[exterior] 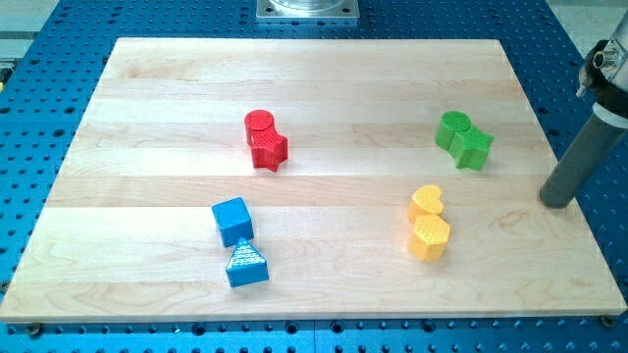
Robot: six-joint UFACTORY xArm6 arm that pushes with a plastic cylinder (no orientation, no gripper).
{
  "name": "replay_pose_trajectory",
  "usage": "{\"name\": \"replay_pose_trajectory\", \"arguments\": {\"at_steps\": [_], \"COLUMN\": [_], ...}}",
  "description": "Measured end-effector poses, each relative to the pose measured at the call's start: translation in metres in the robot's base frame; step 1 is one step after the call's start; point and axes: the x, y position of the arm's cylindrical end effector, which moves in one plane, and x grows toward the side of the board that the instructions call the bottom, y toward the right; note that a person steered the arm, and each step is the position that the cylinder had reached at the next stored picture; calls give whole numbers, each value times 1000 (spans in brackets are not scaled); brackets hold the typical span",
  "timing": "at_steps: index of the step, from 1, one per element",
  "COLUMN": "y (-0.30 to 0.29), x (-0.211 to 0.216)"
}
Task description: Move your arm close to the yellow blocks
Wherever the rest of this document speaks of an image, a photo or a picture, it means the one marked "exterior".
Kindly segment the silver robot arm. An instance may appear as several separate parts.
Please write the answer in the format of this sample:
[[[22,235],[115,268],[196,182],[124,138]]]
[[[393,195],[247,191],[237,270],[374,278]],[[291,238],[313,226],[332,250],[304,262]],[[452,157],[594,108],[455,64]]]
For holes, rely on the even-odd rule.
[[[594,115],[618,128],[627,128],[627,14],[608,40],[600,40],[579,71],[577,97],[590,90],[596,97]]]

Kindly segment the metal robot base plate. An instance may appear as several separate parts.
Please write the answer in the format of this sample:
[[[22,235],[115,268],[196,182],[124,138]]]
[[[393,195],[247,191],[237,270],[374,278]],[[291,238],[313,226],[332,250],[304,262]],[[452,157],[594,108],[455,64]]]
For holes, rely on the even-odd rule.
[[[358,0],[257,0],[255,13],[261,23],[355,23],[360,18]]]

